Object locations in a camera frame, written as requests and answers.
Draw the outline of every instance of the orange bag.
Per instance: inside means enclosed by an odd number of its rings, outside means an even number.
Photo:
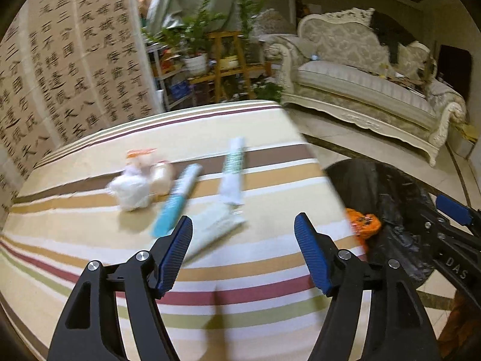
[[[373,214],[362,214],[354,209],[347,209],[347,217],[351,222],[351,226],[356,233],[364,251],[367,253],[366,240],[374,236],[381,229],[381,222]]]

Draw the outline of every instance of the toothpaste tube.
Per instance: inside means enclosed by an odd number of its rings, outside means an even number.
[[[155,222],[152,230],[153,237],[159,238],[172,233],[201,170],[202,167],[199,164],[191,164],[184,169]]]
[[[241,212],[233,211],[230,205],[216,202],[202,213],[192,216],[194,233],[184,262],[192,260],[220,238],[245,223]]]
[[[229,205],[242,205],[242,163],[244,162],[244,138],[237,137],[230,141],[230,149],[222,170],[220,182],[220,200]]]

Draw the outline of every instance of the wooden plant stand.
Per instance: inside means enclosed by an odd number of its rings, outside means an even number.
[[[249,95],[249,99],[254,99],[254,92],[252,91],[251,87],[251,78],[249,77],[249,72],[251,71],[259,71],[264,69],[263,64],[253,64],[247,65],[245,62],[244,57],[244,50],[242,49],[241,42],[239,40],[239,36],[242,35],[240,31],[232,31],[232,32],[212,32],[209,34],[209,38],[214,40],[214,44],[216,46],[216,71],[214,73],[208,73],[204,76],[192,77],[189,78],[189,82],[191,84],[198,84],[203,83],[205,81],[215,81],[215,102],[219,103],[220,98],[222,96],[222,87],[221,87],[221,78],[227,76],[234,76],[235,74],[242,73],[244,74],[245,86],[247,89],[247,93]],[[237,59],[239,60],[240,67],[235,69],[230,69],[228,71],[221,71],[220,70],[220,60],[221,60],[221,49],[222,49],[222,38],[232,37],[234,41],[234,45],[237,50]]]

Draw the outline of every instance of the table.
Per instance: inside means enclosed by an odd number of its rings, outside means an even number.
[[[287,113],[258,100],[119,125],[39,163],[4,228],[0,301],[40,359],[85,265],[92,259],[124,262],[152,244],[150,227],[165,198],[121,213],[103,189],[121,172],[127,150],[158,148],[177,172],[199,162],[204,173],[184,211],[193,215],[216,198],[229,140],[238,136],[247,146],[247,224],[183,265],[159,303],[163,321],[182,361],[307,360],[329,300],[312,286],[294,237],[295,215],[306,212],[339,248],[363,252],[341,201]],[[117,302],[127,355],[135,361],[126,301]]]

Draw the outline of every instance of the white ornate sofa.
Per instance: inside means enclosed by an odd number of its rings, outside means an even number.
[[[419,42],[399,45],[398,64],[389,63],[387,46],[369,28],[373,9],[309,15],[298,35],[271,36],[266,57],[281,60],[277,80],[284,87],[282,103],[295,103],[364,129],[395,137],[421,148],[435,166],[450,122],[466,116],[464,99],[431,79],[426,99],[360,69],[420,79],[429,49]],[[321,60],[311,60],[317,55]]]

